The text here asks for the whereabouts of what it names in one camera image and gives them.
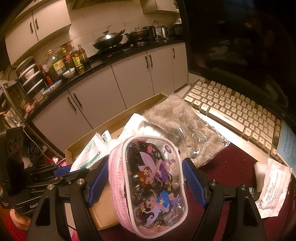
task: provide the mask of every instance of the fairy cartoon print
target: fairy cartoon print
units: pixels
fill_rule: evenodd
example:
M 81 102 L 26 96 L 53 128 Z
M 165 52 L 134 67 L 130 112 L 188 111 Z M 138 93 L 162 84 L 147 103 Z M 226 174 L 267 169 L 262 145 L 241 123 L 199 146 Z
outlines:
M 146 222 L 145 227 L 149 227 L 157 219 L 160 210 L 162 213 L 167 213 L 171 203 L 180 201 L 180 198 L 174 197 L 174 193 L 168 194 L 166 191 L 162 191 L 160 197 L 157 198 L 155 192 L 152 189 L 150 191 L 153 195 L 145 200 L 139 213 L 139 218 Z
M 147 187 L 149 184 L 154 182 L 154 178 L 160 181 L 161 186 L 163 183 L 168 180 L 168 172 L 170 171 L 170 167 L 173 162 L 169 162 L 167 160 L 157 160 L 156 165 L 152 159 L 152 157 L 146 152 L 140 152 L 142 160 L 144 162 L 144 166 L 139 166 L 139 170 L 141 171 L 138 175 L 142 182 L 143 187 Z

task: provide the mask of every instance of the keyboard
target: keyboard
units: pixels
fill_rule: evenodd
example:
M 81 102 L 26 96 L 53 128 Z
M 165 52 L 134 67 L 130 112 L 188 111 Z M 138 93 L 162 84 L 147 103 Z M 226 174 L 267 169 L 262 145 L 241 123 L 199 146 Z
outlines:
M 254 159 L 283 163 L 277 155 L 281 120 L 253 100 L 220 83 L 201 78 L 184 96 L 198 114 Z

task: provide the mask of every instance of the pink zipper pouch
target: pink zipper pouch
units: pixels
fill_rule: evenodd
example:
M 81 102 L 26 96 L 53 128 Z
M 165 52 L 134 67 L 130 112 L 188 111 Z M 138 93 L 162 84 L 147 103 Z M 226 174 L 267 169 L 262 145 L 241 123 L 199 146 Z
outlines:
M 114 148 L 109 183 L 120 224 L 142 238 L 157 238 L 187 216 L 180 156 L 163 137 L 133 136 Z

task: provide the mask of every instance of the computer monitor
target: computer monitor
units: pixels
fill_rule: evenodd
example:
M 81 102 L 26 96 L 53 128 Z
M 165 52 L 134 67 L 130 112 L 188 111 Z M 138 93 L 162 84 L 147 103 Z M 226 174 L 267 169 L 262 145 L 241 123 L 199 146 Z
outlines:
M 296 133 L 292 2 L 179 0 L 177 3 L 189 72 L 244 94 L 284 120 Z

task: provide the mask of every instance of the spacebar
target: spacebar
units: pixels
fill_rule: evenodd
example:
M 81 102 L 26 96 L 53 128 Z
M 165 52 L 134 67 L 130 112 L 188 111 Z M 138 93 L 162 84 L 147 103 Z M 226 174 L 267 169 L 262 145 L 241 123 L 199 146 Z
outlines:
M 244 126 L 241 123 L 237 122 L 235 119 L 229 117 L 228 115 L 225 115 L 222 112 L 216 110 L 215 108 L 211 107 L 207 116 L 227 126 L 229 129 L 235 131 L 236 133 L 240 135 L 243 134 Z

